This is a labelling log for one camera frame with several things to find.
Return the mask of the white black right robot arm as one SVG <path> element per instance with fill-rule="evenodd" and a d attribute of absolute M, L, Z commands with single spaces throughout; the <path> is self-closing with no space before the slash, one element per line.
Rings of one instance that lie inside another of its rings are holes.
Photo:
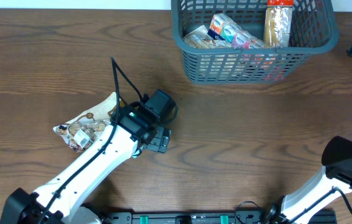
<path fill-rule="evenodd" d="M 274 204 L 263 223 L 310 223 L 320 219 L 320 211 L 338 197 L 352 207 L 346 194 L 352 192 L 352 141 L 333 137 L 322 154 L 322 166 L 297 191 Z"/>

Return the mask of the orange tan cracker pack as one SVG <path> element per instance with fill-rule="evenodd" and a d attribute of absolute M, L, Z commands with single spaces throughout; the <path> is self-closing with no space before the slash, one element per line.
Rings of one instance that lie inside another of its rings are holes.
<path fill-rule="evenodd" d="M 268 46 L 289 46 L 293 5 L 293 0 L 267 1 L 264 41 Z"/>

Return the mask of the tan snack bag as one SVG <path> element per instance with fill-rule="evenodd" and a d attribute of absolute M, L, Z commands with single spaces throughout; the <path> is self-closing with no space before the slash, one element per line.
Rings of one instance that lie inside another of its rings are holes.
<path fill-rule="evenodd" d="M 231 43 L 225 41 L 225 40 L 214 40 L 213 45 L 215 48 L 232 48 L 233 46 Z"/>

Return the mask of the light teal snack packet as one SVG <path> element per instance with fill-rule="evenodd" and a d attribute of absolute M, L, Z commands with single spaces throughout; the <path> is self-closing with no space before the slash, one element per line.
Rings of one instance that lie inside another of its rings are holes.
<path fill-rule="evenodd" d="M 141 149 L 137 149 L 133 154 L 132 154 L 132 157 L 135 159 L 137 158 L 138 156 L 140 156 L 142 153 L 142 150 Z"/>

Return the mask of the tan brown pouch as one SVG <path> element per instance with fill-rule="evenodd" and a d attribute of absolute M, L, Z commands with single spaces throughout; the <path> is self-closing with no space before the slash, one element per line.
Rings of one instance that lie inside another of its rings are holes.
<path fill-rule="evenodd" d="M 208 35 L 208 29 L 204 25 L 188 33 L 183 40 L 187 45 L 196 49 L 213 49 L 216 47 L 213 38 Z"/>

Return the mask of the tan brown cookie bag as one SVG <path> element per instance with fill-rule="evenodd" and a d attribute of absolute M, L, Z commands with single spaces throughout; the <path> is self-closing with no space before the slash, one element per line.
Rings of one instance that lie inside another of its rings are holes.
<path fill-rule="evenodd" d="M 111 115 L 115 110 L 116 93 L 112 92 L 98 105 L 85 110 L 66 123 L 53 127 L 53 131 L 75 152 L 84 152 L 110 124 Z"/>

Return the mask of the blue tissue pack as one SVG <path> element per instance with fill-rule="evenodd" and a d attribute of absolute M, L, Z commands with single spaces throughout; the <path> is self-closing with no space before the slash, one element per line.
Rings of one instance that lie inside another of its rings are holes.
<path fill-rule="evenodd" d="M 224 40 L 235 49 L 266 49 L 269 45 L 251 35 L 234 20 L 223 13 L 212 17 L 208 35 L 215 40 Z"/>

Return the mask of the grey plastic basket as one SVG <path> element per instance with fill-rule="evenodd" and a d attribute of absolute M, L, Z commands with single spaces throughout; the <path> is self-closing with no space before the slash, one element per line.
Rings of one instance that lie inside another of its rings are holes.
<path fill-rule="evenodd" d="M 294 1 L 288 47 L 273 49 L 196 49 L 185 35 L 224 13 L 253 36 L 264 35 L 266 0 L 172 0 L 172 34 L 183 68 L 194 84 L 274 83 L 310 56 L 329 52 L 338 42 L 331 1 Z"/>

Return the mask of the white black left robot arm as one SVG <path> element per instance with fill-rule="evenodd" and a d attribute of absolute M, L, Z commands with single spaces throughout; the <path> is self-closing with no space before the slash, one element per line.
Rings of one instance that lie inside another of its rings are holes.
<path fill-rule="evenodd" d="M 143 149 L 164 153 L 170 139 L 165 125 L 177 105 L 162 90 L 116 109 L 93 144 L 64 171 L 31 194 L 15 190 L 4 204 L 0 223 L 101 223 L 83 208 L 85 199 L 124 161 Z"/>

